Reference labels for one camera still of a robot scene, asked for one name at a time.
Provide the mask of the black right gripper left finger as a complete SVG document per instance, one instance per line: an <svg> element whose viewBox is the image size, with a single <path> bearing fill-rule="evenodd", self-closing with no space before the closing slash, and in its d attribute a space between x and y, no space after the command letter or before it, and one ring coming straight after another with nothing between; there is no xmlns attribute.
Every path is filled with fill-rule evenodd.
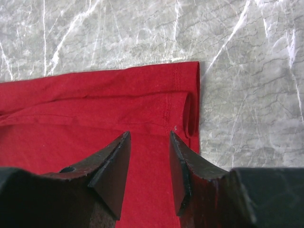
<svg viewBox="0 0 304 228"><path fill-rule="evenodd" d="M121 217L131 134L60 172L0 170L3 228L113 228Z"/></svg>

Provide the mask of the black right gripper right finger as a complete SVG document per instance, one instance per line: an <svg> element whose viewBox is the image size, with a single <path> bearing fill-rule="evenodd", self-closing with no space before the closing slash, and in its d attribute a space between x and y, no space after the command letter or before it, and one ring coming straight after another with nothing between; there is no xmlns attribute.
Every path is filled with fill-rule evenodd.
<svg viewBox="0 0 304 228"><path fill-rule="evenodd" d="M301 228L303 168L233 168L210 163L170 133L171 182L183 228Z"/></svg>

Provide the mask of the red t shirt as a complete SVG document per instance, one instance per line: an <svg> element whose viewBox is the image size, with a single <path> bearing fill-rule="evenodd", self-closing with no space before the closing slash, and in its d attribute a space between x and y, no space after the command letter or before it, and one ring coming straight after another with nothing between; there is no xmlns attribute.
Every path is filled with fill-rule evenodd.
<svg viewBox="0 0 304 228"><path fill-rule="evenodd" d="M117 227L178 228L169 135L199 151L199 67L183 62L2 83L0 164L57 172L129 131Z"/></svg>

